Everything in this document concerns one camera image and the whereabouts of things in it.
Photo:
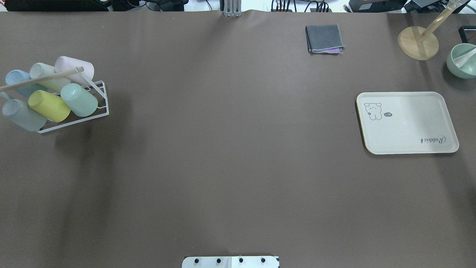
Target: metal clamp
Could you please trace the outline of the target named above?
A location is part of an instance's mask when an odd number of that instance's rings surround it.
[[[224,0],[225,17],[241,17],[241,0]]]

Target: white spoon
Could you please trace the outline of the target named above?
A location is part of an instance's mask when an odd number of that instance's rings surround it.
[[[463,66],[474,54],[476,54],[476,48],[473,48],[470,52],[454,59],[456,67],[461,68],[461,66]]]

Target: pale blue cup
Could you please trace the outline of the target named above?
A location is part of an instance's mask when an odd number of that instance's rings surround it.
[[[46,124],[47,118],[28,107],[21,100],[10,100],[2,108],[2,114],[28,131],[37,131]]]
[[[96,97],[75,83],[67,84],[61,89],[61,98],[80,117],[91,115],[98,107]]]
[[[5,77],[5,83],[7,85],[12,85],[16,83],[20,83],[23,81],[28,81],[30,80],[30,74],[27,72],[24,72],[22,70],[13,70],[7,74]],[[48,91],[48,89],[40,84],[33,84],[29,86],[24,86],[15,89],[16,92],[20,93],[22,96],[25,98],[29,98],[33,92],[37,90],[44,90]]]

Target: blue cup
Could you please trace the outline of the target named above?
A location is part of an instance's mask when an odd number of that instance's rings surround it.
[[[28,80],[30,80],[30,74],[22,70],[13,70],[9,72],[5,77],[5,83],[7,85],[16,84]],[[33,94],[33,92],[37,90],[48,91],[46,87],[40,84],[33,84],[15,89],[16,92],[20,93],[25,98],[29,98],[31,94]]]

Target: mint green bowl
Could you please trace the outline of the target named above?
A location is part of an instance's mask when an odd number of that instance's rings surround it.
[[[469,58],[469,60],[463,66],[461,66],[461,68],[458,68],[455,65],[455,59],[457,57],[470,52],[473,48],[476,48],[476,46],[468,43],[462,43],[456,45],[451,50],[448,58],[446,59],[446,65],[452,74],[463,79],[476,78],[476,56]]]

